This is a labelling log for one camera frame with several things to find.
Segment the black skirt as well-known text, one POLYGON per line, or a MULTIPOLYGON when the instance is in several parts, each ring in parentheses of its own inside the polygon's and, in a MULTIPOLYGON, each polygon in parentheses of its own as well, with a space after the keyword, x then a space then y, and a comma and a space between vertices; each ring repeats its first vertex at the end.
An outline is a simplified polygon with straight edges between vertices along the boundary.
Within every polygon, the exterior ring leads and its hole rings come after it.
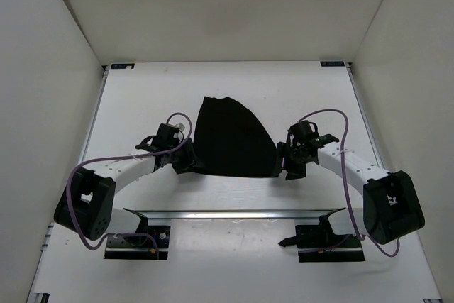
POLYGON ((204 97, 194 132, 196 172, 270 178, 281 173, 277 148, 256 115, 230 97, 204 97))

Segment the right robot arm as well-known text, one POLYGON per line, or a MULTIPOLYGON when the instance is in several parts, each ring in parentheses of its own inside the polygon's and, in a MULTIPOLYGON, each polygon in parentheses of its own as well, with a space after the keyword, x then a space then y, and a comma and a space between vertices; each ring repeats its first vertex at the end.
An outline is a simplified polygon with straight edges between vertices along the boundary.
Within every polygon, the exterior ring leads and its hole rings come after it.
POLYGON ((302 121, 291 126, 277 154, 287 180, 306 177, 311 162, 339 176, 343 186, 362 197, 362 207, 348 206, 320 216, 318 237, 335 246, 344 236, 367 236, 385 245, 425 226, 414 183, 404 171, 391 172, 358 157, 331 134, 319 135, 317 126, 302 121))

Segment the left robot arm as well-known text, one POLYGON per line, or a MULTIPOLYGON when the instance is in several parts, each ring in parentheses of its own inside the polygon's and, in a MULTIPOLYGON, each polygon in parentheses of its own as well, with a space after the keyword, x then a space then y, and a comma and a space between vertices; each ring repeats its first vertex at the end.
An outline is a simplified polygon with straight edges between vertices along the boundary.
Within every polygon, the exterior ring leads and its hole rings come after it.
POLYGON ((177 174, 201 167, 192 139, 183 130, 181 124, 161 123, 157 133, 142 139, 132 153, 77 165, 55 209, 55 223, 77 233, 89 250, 96 250, 107 237, 115 235, 133 245, 151 240, 144 218, 133 211, 115 209, 114 197, 166 165, 177 174))

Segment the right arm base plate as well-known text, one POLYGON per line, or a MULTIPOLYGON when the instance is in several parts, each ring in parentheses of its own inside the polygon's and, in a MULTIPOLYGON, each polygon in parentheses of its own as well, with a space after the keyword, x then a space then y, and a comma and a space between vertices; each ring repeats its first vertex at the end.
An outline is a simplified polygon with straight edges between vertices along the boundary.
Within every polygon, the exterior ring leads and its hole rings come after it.
POLYGON ((358 237, 351 234, 336 235, 328 218, 338 213, 330 211, 318 217, 317 224, 297 223, 295 235, 282 239, 278 245, 296 246, 300 263, 356 263, 365 256, 358 237))

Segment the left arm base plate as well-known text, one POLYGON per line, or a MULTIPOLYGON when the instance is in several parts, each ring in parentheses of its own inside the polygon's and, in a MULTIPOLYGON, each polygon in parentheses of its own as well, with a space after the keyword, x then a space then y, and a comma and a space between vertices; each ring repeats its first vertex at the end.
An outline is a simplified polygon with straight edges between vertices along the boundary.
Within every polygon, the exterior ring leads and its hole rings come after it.
POLYGON ((143 236, 108 237, 104 251, 107 260, 167 260, 170 247, 171 221, 148 220, 147 233, 156 242, 143 236))

